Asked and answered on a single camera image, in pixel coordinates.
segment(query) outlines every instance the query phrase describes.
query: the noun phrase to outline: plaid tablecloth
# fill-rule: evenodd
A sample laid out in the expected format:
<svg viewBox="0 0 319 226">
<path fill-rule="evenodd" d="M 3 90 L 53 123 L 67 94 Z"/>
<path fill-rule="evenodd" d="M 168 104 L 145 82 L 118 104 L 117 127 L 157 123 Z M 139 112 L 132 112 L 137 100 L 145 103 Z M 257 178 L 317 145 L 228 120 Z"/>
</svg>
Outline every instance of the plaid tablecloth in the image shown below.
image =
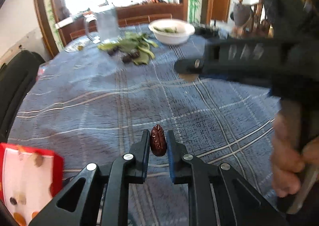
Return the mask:
<svg viewBox="0 0 319 226">
<path fill-rule="evenodd" d="M 147 26 L 127 27 L 149 31 Z M 228 162 L 270 202 L 272 121 L 278 99 L 267 89 L 211 79 L 188 83 L 177 59 L 201 56 L 205 40 L 153 49 L 149 65 L 123 64 L 96 45 L 59 53 L 24 99 L 9 143 L 48 148 L 65 158 L 65 178 L 110 162 L 159 123 L 205 162 Z M 137 225 L 188 225 L 186 185 L 170 181 L 167 156 L 150 154 L 143 185 L 130 185 Z"/>
</svg>

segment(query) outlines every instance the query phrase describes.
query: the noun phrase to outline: dried date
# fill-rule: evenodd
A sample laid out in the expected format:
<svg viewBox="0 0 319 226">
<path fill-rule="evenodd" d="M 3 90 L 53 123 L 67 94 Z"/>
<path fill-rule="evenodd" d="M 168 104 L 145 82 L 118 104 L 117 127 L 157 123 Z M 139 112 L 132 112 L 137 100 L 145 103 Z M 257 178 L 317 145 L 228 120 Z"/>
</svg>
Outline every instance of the dried date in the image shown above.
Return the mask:
<svg viewBox="0 0 319 226">
<path fill-rule="evenodd" d="M 123 63 L 130 63 L 130 62 L 132 62 L 132 58 L 131 58 L 130 54 L 124 55 L 124 57 L 122 57 L 122 61 L 123 61 Z"/>
<path fill-rule="evenodd" d="M 140 56 L 140 52 L 138 50 L 130 53 L 132 59 L 136 59 Z"/>
<path fill-rule="evenodd" d="M 151 130 L 150 147 L 153 154 L 157 157 L 164 156 L 167 151 L 164 130 L 159 124 L 156 124 Z"/>
</svg>

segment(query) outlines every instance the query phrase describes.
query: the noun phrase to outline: human hand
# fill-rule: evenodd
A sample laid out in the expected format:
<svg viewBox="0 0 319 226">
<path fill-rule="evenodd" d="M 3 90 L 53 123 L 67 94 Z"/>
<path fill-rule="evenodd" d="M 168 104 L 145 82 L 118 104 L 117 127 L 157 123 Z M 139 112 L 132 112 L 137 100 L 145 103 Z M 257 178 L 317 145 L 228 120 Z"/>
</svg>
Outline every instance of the human hand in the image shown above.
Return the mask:
<svg viewBox="0 0 319 226">
<path fill-rule="evenodd" d="M 278 113 L 273 128 L 274 147 L 271 155 L 272 187 L 277 196 L 285 197 L 299 191 L 301 183 L 295 173 L 301 172 L 306 163 L 319 166 L 319 137 L 309 142 L 300 154 L 292 147 L 289 128 L 284 116 Z"/>
</svg>

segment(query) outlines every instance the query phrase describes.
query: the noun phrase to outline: wooden cabinet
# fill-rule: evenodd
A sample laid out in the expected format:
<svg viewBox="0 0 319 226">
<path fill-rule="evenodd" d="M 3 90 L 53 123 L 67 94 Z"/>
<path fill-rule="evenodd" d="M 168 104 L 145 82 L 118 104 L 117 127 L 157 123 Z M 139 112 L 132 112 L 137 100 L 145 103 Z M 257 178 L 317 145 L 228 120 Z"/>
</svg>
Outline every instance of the wooden cabinet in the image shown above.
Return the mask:
<svg viewBox="0 0 319 226">
<path fill-rule="evenodd" d="M 120 27 L 150 23 L 159 19 L 183 20 L 183 4 L 154 3 L 119 7 L 116 9 Z M 61 29 L 66 43 L 85 35 L 83 19 L 79 19 Z M 96 25 L 92 22 L 89 31 L 96 31 Z"/>
</svg>

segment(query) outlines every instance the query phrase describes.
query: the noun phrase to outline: small brown object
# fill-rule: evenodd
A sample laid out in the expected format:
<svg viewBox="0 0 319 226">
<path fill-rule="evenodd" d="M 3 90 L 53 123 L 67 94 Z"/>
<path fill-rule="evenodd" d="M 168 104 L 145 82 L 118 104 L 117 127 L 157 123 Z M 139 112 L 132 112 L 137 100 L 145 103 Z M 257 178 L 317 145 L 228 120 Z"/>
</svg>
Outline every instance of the small brown object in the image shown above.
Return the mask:
<svg viewBox="0 0 319 226">
<path fill-rule="evenodd" d="M 17 205 L 17 200 L 14 198 L 14 197 L 10 197 L 10 203 L 12 204 L 12 205 Z"/>
<path fill-rule="evenodd" d="M 131 58 L 132 58 L 132 59 L 136 59 L 136 58 L 138 58 L 141 54 L 140 54 L 140 52 L 139 52 L 138 50 L 136 50 L 136 51 L 134 51 L 133 53 L 130 53 L 130 55 L 131 55 Z"/>
<path fill-rule="evenodd" d="M 113 56 L 115 54 L 113 49 L 108 49 L 106 52 L 109 54 L 109 56 Z"/>
<path fill-rule="evenodd" d="M 19 226 L 27 226 L 26 219 L 20 213 L 14 213 L 13 218 Z"/>
<path fill-rule="evenodd" d="M 32 215 L 31 215 L 32 219 L 34 219 L 34 217 L 36 217 L 38 215 L 38 213 L 39 212 L 33 212 Z"/>
<path fill-rule="evenodd" d="M 27 199 L 26 199 L 25 194 L 19 193 L 18 196 L 17 196 L 17 202 L 19 204 L 25 205 L 27 203 Z"/>
<path fill-rule="evenodd" d="M 19 156 L 19 160 L 22 161 L 23 160 L 23 154 L 24 152 L 26 152 L 24 150 L 24 148 L 20 145 L 17 145 L 17 149 L 18 149 L 18 156 Z"/>
<path fill-rule="evenodd" d="M 52 183 L 52 184 L 50 184 L 49 192 L 50 192 L 50 194 L 51 194 L 51 196 L 52 196 L 52 197 L 54 197 L 54 196 L 55 196 L 55 194 L 54 194 L 54 189 L 53 189 L 53 183 Z"/>
<path fill-rule="evenodd" d="M 124 57 L 122 57 L 123 63 L 130 63 L 132 61 L 131 55 L 126 54 Z"/>
<path fill-rule="evenodd" d="M 151 131 L 150 147 L 157 157 L 164 156 L 167 151 L 164 130 L 159 124 L 156 124 Z"/>
<path fill-rule="evenodd" d="M 35 153 L 32 153 L 32 155 L 31 155 L 31 158 L 32 158 L 32 160 L 34 161 L 34 165 L 36 166 L 36 167 L 41 167 L 42 166 L 42 164 L 43 164 L 43 157 L 41 156 L 41 154 L 39 154 L 39 153 L 37 153 L 37 152 L 35 152 Z"/>
<path fill-rule="evenodd" d="M 178 74 L 179 78 L 184 79 L 186 82 L 194 82 L 198 78 L 198 74 Z"/>
</svg>

